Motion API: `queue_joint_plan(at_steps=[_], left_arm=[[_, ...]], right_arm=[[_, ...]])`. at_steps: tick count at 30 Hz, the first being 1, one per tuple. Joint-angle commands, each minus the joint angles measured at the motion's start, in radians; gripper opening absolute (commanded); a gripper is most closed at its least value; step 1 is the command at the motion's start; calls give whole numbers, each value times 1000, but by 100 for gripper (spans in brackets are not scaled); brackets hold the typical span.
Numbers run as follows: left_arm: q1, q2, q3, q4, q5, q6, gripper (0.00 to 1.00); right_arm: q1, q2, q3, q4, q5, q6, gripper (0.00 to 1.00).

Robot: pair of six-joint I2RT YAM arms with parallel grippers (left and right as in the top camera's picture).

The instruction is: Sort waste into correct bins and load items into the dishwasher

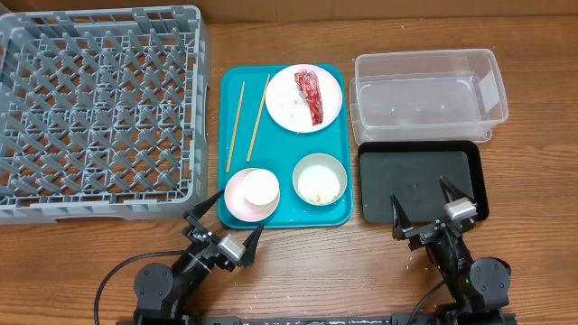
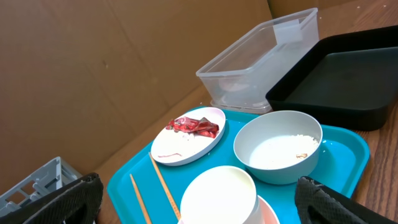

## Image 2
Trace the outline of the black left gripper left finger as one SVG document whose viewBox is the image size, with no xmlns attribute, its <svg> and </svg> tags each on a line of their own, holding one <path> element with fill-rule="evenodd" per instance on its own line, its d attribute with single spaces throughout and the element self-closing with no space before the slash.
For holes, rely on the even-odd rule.
<svg viewBox="0 0 398 224">
<path fill-rule="evenodd" d="M 1 224 L 93 224 L 104 186 L 95 172 L 1 217 Z"/>
</svg>

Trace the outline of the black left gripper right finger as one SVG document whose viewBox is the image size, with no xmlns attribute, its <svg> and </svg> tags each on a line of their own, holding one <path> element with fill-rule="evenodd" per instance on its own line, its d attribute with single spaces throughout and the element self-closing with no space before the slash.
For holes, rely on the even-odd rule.
<svg viewBox="0 0 398 224">
<path fill-rule="evenodd" d="M 397 224 L 307 176 L 297 181 L 295 206 L 302 224 Z"/>
</svg>

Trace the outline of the small pink-rimmed plate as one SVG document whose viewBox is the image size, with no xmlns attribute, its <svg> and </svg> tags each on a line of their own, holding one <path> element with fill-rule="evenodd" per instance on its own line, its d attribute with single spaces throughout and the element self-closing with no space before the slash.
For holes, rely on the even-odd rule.
<svg viewBox="0 0 398 224">
<path fill-rule="evenodd" d="M 261 207 L 262 215 L 264 217 L 265 224 L 280 224 L 280 221 L 272 209 L 272 207 L 260 196 L 258 195 L 259 204 Z"/>
</svg>

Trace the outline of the wooden chopstick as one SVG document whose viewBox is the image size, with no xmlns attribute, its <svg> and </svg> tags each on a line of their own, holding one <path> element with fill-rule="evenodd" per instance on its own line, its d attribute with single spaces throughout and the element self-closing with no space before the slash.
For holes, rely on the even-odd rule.
<svg viewBox="0 0 398 224">
<path fill-rule="evenodd" d="M 159 181 L 160 181 L 160 183 L 162 185 L 162 188 L 163 188 L 163 190 L 164 190 L 164 192 L 165 192 L 165 194 L 167 196 L 167 199 L 168 199 L 168 201 L 170 203 L 170 206 L 172 207 L 172 210 L 174 211 L 174 214 L 175 214 L 178 222 L 181 222 L 182 220 L 181 220 L 180 210 L 178 209 L 178 206 L 175 203 L 175 200 L 174 200 L 174 198 L 173 198 L 173 196 L 172 196 L 172 194 L 171 194 L 171 192 L 170 192 L 170 190 L 169 190 L 169 188 L 167 186 L 167 183 L 165 182 L 165 180 L 164 180 L 164 178 L 162 176 L 162 173 L 161 173 L 156 161 L 153 159 L 151 153 L 149 153 L 149 157 L 150 157 L 150 160 L 151 160 L 152 165 L 154 167 L 154 170 L 155 170 L 155 172 L 156 172 L 156 174 L 158 176 L 158 179 L 159 179 Z"/>
<path fill-rule="evenodd" d="M 134 177 L 133 177 L 132 174 L 129 174 L 129 176 L 130 176 L 130 179 L 131 179 L 131 182 L 132 182 L 132 186 L 134 188 L 134 192 L 135 192 L 136 197 L 137 197 L 137 201 L 139 202 L 142 214 L 144 216 L 144 220 L 146 221 L 147 224 L 152 224 L 152 221 L 151 221 L 150 216 L 149 216 L 149 214 L 147 212 L 145 203 L 144 203 L 144 201 L 142 199 L 142 196 L 141 196 L 139 188 L 138 188 L 138 186 L 136 184 L 136 181 L 134 180 Z"/>
</svg>

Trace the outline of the grey bowl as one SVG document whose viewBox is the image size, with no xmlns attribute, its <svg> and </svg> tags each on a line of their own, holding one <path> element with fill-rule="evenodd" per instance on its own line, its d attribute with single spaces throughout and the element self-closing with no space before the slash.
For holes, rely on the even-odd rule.
<svg viewBox="0 0 398 224">
<path fill-rule="evenodd" d="M 259 180 L 285 185 L 314 171 L 323 140 L 321 124 L 309 114 L 285 110 L 248 122 L 234 140 L 234 154 Z"/>
</svg>

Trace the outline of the white paper cup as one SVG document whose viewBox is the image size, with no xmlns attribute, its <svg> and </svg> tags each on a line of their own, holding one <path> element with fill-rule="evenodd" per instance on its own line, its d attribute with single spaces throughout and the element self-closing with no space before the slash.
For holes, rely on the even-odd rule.
<svg viewBox="0 0 398 224">
<path fill-rule="evenodd" d="M 235 166 L 218 166 L 197 176 L 180 204 L 184 224 L 264 223 L 251 176 Z"/>
</svg>

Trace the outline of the red wrapper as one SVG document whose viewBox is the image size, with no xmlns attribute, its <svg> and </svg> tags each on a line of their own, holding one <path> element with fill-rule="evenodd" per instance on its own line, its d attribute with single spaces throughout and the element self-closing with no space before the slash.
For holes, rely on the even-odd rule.
<svg viewBox="0 0 398 224">
<path fill-rule="evenodd" d="M 186 116 L 171 120 L 165 128 L 173 130 L 175 133 L 198 134 L 209 138 L 215 138 L 220 130 L 217 124 L 210 122 L 205 117 L 197 120 Z"/>
</svg>

